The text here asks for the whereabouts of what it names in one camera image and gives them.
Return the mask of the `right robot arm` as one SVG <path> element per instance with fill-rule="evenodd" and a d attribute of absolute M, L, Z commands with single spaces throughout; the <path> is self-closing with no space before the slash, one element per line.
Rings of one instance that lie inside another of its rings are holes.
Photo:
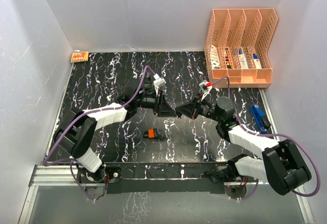
<path fill-rule="evenodd" d="M 235 182 L 250 176 L 268 182 L 275 192 L 286 195 L 312 178 L 293 141 L 278 141 L 244 129 L 235 117 L 235 106 L 229 97 L 218 98 L 216 104 L 196 97 L 176 107 L 176 113 L 178 117 L 195 119 L 201 115 L 216 121 L 220 138 L 256 155 L 254 159 L 242 154 L 228 162 L 228 177 Z"/>

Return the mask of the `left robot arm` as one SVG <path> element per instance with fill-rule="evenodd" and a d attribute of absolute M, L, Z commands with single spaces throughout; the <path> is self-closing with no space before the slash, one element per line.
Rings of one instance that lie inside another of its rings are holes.
<path fill-rule="evenodd" d="M 103 181 L 106 174 L 104 163 L 90 147 L 95 131 L 131 119 L 138 108 L 152 109 L 158 117 L 176 117 L 175 110 L 166 102 L 162 91 L 142 88 L 128 105 L 119 108 L 130 99 L 129 95 L 121 95 L 114 103 L 104 106 L 104 111 L 92 114 L 87 114 L 86 110 L 71 109 L 55 131 L 53 141 L 57 142 L 68 125 L 83 115 L 65 134 L 59 147 L 82 165 L 83 174 L 92 182 Z"/>

